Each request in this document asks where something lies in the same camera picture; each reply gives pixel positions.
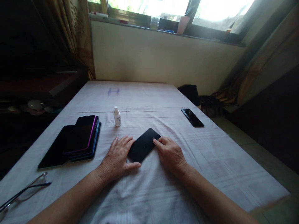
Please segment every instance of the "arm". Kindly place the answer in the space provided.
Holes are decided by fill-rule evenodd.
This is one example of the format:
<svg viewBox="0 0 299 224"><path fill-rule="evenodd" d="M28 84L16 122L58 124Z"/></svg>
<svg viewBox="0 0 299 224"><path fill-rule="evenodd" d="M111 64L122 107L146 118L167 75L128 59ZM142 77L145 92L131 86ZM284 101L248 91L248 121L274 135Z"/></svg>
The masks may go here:
<svg viewBox="0 0 299 224"><path fill-rule="evenodd" d="M41 211L29 223L76 223L93 199L112 180L125 171L141 167L138 162L126 163L134 143L133 137L116 137L102 163L79 183Z"/></svg>
<svg viewBox="0 0 299 224"><path fill-rule="evenodd" d="M214 223L258 223L190 166L173 140L161 137L154 143L161 163L176 175Z"/></svg>

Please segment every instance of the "window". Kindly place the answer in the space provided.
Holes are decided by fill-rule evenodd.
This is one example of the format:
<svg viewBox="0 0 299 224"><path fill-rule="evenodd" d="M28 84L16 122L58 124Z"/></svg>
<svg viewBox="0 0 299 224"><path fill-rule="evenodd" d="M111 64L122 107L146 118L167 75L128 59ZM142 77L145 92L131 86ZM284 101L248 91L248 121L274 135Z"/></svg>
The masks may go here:
<svg viewBox="0 0 299 224"><path fill-rule="evenodd" d="M108 0L108 7L179 22L189 0Z"/></svg>
<svg viewBox="0 0 299 224"><path fill-rule="evenodd" d="M201 0L192 24L239 33L254 0Z"/></svg>
<svg viewBox="0 0 299 224"><path fill-rule="evenodd" d="M90 12L102 12L105 7L110 18L145 28L153 28L154 21L155 29L174 33L181 17L187 15L190 21L184 35L232 44L241 43L269 3L269 0L102 0L103 4L101 0L88 1Z"/></svg>

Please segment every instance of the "tiled floor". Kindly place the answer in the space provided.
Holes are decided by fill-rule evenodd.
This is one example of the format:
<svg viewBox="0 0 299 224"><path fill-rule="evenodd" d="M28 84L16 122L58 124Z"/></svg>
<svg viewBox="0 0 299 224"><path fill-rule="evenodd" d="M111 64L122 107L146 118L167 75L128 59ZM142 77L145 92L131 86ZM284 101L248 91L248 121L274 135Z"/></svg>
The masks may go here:
<svg viewBox="0 0 299 224"><path fill-rule="evenodd" d="M254 211L252 215L261 224L299 223L299 175L226 118L211 119L291 193L284 200Z"/></svg>

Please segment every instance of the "hand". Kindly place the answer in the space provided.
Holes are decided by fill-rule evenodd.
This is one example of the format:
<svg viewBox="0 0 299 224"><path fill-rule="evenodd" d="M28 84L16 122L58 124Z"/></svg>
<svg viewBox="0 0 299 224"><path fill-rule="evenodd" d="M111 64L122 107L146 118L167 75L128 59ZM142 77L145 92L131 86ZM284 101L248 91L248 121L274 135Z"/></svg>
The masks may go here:
<svg viewBox="0 0 299 224"><path fill-rule="evenodd" d="M153 139L158 147L160 161L170 172L177 177L184 175L188 168L181 147L168 137L161 137L157 141Z"/></svg>
<svg viewBox="0 0 299 224"><path fill-rule="evenodd" d="M113 140L108 153L97 168L102 179L111 182L123 176L125 171L141 167L138 162L126 163L128 152L134 141L133 137L128 136L120 140L116 137Z"/></svg>

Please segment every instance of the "window sill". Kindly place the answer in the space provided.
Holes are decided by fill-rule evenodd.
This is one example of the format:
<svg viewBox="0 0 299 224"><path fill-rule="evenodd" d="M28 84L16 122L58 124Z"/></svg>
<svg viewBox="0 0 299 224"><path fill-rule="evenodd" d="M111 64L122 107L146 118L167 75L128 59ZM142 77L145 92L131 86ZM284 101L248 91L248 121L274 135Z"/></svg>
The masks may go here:
<svg viewBox="0 0 299 224"><path fill-rule="evenodd" d="M107 18L98 16L98 15L94 15L94 14L91 14L91 13L89 14L89 19L90 19L90 21L98 21L98 22L104 22L104 23L111 23L111 24L115 24L115 25L119 25L119 26L127 26L127 27L142 29L142 30L149 30L149 31L153 31L153 32L160 32L160 33L165 33L165 34L169 34L169 35L181 36L181 37L184 37L184 38L193 38L193 39L199 39L199 40L212 41L212 42L221 43L221 44L228 44L228 45L237 46L237 47L246 47L245 44L231 44L231 43L221 42L221 41L217 41L217 40L204 39L204 38L200 38L200 37L194 37L194 36L187 36L187 35L182 35L182 34L170 33L170 32L161 31L161 30L153 30L153 29L144 28L144 27L140 27L140 26L133 26L133 25L122 24L122 23L118 23L118 22L111 22L111 21L107 21Z"/></svg>

